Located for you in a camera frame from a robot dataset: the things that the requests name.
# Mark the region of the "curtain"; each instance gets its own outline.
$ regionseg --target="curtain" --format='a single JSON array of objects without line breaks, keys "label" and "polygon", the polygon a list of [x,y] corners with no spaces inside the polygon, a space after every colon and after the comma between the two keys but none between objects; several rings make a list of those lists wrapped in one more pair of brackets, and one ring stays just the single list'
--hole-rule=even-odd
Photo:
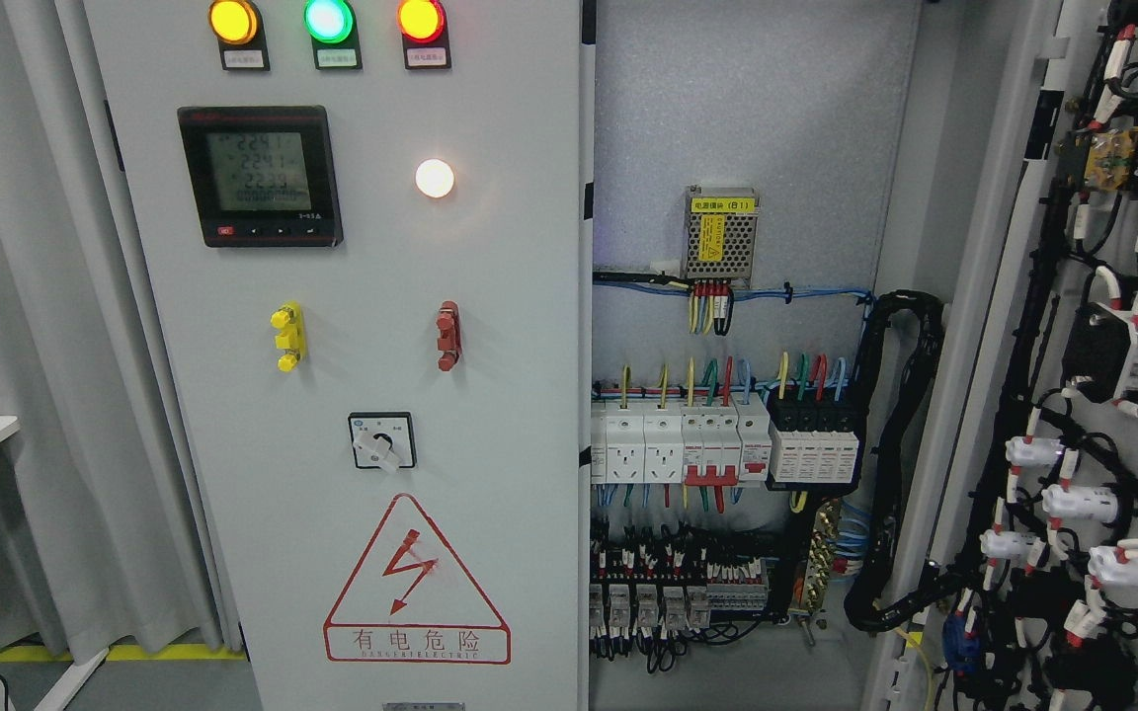
[{"label": "curtain", "polygon": [[0,1],[0,414],[19,417],[0,456],[0,643],[40,631],[82,662],[199,629],[239,648],[82,69],[55,6]]}]

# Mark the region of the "warning sign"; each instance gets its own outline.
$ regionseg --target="warning sign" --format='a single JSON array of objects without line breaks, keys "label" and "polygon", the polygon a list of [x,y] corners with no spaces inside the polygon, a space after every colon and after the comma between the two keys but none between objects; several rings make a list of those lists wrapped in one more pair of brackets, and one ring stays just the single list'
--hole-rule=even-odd
[{"label": "warning sign", "polygon": [[506,664],[512,634],[437,523],[393,497],[324,622],[333,662]]}]

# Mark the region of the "power supply label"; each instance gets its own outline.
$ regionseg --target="power supply label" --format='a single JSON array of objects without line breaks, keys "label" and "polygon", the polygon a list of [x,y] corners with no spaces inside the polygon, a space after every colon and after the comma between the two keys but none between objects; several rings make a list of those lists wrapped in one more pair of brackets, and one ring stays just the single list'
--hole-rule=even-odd
[{"label": "power supply label", "polygon": [[700,251],[696,258],[701,262],[723,262],[723,242],[727,238],[727,215],[700,216]]},{"label": "power supply label", "polygon": [[741,215],[758,212],[757,198],[692,198],[692,215]]}]

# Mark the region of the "indicator light label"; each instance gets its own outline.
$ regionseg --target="indicator light label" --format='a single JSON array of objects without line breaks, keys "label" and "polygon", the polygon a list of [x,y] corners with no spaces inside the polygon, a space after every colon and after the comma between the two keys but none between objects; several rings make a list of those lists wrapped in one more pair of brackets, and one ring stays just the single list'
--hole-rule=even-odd
[{"label": "indicator light label", "polygon": [[723,262],[723,242],[726,237],[726,215],[701,215],[700,253],[696,258],[701,262]]},{"label": "indicator light label", "polygon": [[261,49],[225,49],[222,60],[228,67],[265,67],[266,58]]},{"label": "indicator light label", "polygon": [[407,49],[407,67],[446,67],[445,47]]},{"label": "indicator light label", "polygon": [[320,67],[356,67],[357,52],[353,49],[321,49],[316,52]]},{"label": "indicator light label", "polygon": [[756,198],[692,198],[692,213],[700,215],[732,215],[758,212]]}]

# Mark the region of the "yellow indicator light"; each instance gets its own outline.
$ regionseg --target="yellow indicator light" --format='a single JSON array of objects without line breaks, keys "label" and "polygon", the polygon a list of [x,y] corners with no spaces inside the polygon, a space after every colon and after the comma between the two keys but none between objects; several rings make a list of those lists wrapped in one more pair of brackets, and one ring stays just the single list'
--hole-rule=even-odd
[{"label": "yellow indicator light", "polygon": [[208,26],[217,40],[228,44],[248,44],[257,36],[257,10],[248,0],[213,0],[208,6]]},{"label": "yellow indicator light", "polygon": [[434,41],[446,27],[442,5],[434,0],[406,0],[398,6],[398,28],[412,41]]}]

